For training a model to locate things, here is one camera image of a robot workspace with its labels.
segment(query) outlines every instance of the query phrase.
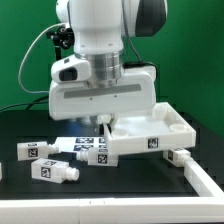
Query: small white block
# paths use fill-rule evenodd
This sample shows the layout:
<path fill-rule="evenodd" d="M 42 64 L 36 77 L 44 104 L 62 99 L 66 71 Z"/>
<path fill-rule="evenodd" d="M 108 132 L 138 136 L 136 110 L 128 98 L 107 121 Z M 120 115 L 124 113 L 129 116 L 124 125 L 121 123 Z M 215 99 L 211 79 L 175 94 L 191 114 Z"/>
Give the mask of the small white block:
<path fill-rule="evenodd" d="M 184 160 L 191 157 L 191 153 L 186 149 L 170 149 L 163 152 L 163 158 L 176 167 L 183 167 Z"/>
<path fill-rule="evenodd" d="M 118 155 L 109 154 L 106 148 L 90 148 L 80 150 L 76 154 L 76 159 L 87 161 L 88 165 L 93 166 L 117 166 Z"/>
<path fill-rule="evenodd" d="M 28 142 L 17 144 L 18 161 L 48 158 L 49 154 L 59 153 L 56 145 L 48 145 L 47 142 Z"/>
<path fill-rule="evenodd" d="M 38 159 L 31 164 L 32 178 L 62 183 L 65 180 L 78 180 L 79 170 L 69 167 L 68 162 Z"/>

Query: black cable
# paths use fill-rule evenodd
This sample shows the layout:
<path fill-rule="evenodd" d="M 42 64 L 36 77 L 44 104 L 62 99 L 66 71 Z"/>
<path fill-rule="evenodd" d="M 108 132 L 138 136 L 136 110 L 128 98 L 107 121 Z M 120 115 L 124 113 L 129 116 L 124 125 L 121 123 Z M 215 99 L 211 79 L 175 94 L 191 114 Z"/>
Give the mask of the black cable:
<path fill-rule="evenodd" d="M 29 110 L 31 107 L 33 107 L 33 105 L 35 105 L 36 102 L 40 102 L 40 101 L 42 101 L 42 100 L 46 100 L 46 99 L 48 99 L 48 98 L 49 98 L 49 96 L 43 96 L 43 97 L 40 97 L 40 98 L 34 100 L 32 103 L 30 103 L 30 104 L 25 108 L 25 110 Z"/>
<path fill-rule="evenodd" d="M 127 38 L 129 46 L 131 47 L 133 53 L 135 54 L 138 62 L 141 62 L 142 61 L 141 56 L 139 55 L 138 51 L 135 49 L 135 47 L 134 47 L 134 45 L 133 45 L 133 43 L 131 41 L 130 35 L 129 35 L 128 24 L 127 24 L 127 15 L 126 15 L 126 9 L 125 9 L 125 2 L 124 2 L 124 0 L 122 0 L 122 12 L 123 12 L 123 22 L 124 22 L 125 36 Z"/>
<path fill-rule="evenodd" d="M 19 104 L 13 104 L 13 105 L 9 105 L 6 107 L 3 107 L 0 109 L 0 113 L 3 112 L 4 110 L 8 110 L 10 108 L 14 108 L 14 107 L 22 107 L 22 106 L 28 106 L 28 105 L 36 105 L 36 104 L 48 104 L 48 102 L 32 102 L 32 103 L 19 103 Z"/>

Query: cable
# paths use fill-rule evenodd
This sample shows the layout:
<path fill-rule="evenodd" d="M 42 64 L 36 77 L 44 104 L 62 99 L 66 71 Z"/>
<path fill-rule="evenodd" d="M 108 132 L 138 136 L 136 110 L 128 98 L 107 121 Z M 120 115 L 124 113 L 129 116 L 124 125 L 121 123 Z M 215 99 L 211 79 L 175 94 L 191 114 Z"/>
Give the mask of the cable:
<path fill-rule="evenodd" d="M 22 60 L 22 63 L 20 65 L 20 68 L 19 68 L 19 73 L 18 73 L 18 82 L 19 82 L 19 85 L 20 87 L 27 93 L 31 93 L 31 94 L 48 94 L 49 92 L 48 91 L 30 91 L 28 89 L 26 89 L 24 86 L 23 86 L 23 83 L 22 83 L 22 70 L 23 70 L 23 67 L 24 67 L 24 64 L 27 60 L 27 57 L 29 56 L 31 50 L 33 49 L 34 45 L 37 43 L 37 41 L 47 32 L 49 31 L 50 29 L 52 28 L 55 28 L 55 27 L 59 27 L 59 26 L 63 26 L 65 25 L 65 23 L 59 23 L 59 24 L 55 24 L 53 26 L 50 26 L 48 27 L 47 29 L 45 29 L 35 40 L 34 42 L 31 44 L 31 46 L 29 47 L 28 51 L 26 52 L 23 60 Z"/>
<path fill-rule="evenodd" d="M 122 37 L 122 42 L 123 42 L 123 45 L 124 45 L 124 55 L 127 58 L 127 60 L 130 61 L 128 52 L 126 50 L 126 46 L 125 46 L 126 45 L 126 42 L 124 41 L 124 37 Z"/>
<path fill-rule="evenodd" d="M 41 98 L 39 98 L 39 99 L 34 100 L 32 103 L 30 103 L 30 104 L 28 105 L 28 107 L 25 108 L 25 110 L 29 110 L 32 106 L 35 105 L 36 102 L 40 102 L 40 101 L 42 101 L 42 100 L 46 100 L 46 99 L 48 99 L 48 98 L 49 98 L 49 96 L 43 96 L 43 97 L 41 97 Z"/>
<path fill-rule="evenodd" d="M 6 106 L 6 107 L 3 107 L 0 109 L 0 113 L 3 112 L 4 110 L 8 110 L 10 108 L 13 108 L 13 107 L 21 107 L 21 106 L 28 106 L 28 105 L 33 105 L 33 104 L 47 104 L 48 102 L 32 102 L 32 103 L 19 103 L 19 104 L 13 104 L 13 105 L 9 105 L 9 106 Z"/>
<path fill-rule="evenodd" d="M 141 62 L 142 59 L 141 59 L 141 56 L 139 55 L 138 51 L 135 49 L 132 41 L 131 41 L 131 38 L 130 38 L 130 35 L 129 35 L 129 31 L 128 31 L 128 24 L 127 24 L 127 15 L 126 15 L 126 10 L 125 10 L 125 3 L 124 3 L 125 0 L 122 0 L 122 11 L 123 11 L 123 20 L 124 20 L 124 31 L 125 31 L 125 36 L 127 37 L 127 41 L 132 49 L 132 51 L 134 52 L 138 62 Z"/>

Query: white border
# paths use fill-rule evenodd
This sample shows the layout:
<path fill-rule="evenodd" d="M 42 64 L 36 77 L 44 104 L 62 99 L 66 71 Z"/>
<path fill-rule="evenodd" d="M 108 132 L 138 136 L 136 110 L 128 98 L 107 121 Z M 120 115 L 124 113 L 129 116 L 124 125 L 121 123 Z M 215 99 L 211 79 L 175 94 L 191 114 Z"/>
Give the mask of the white border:
<path fill-rule="evenodd" d="M 185 177 L 200 197 L 0 201 L 4 224 L 224 222 L 224 193 L 192 159 Z"/>

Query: white plastic frame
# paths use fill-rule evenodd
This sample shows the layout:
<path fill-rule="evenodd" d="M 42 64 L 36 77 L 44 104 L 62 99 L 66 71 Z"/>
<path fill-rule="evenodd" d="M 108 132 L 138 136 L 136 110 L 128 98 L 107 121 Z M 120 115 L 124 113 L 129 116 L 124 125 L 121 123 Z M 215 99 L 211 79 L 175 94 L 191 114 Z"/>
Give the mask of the white plastic frame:
<path fill-rule="evenodd" d="M 224 222 L 224 193 L 192 159 L 184 175 L 200 197 L 0 201 L 4 224 Z"/>
<path fill-rule="evenodd" d="M 108 152 L 116 155 L 195 146 L 196 131 L 166 102 L 156 103 L 151 112 L 117 113 L 111 124 L 112 133 L 106 123 L 103 125 Z M 113 136 L 116 130 L 125 134 Z M 157 139 L 156 147 L 148 146 L 150 139 Z"/>

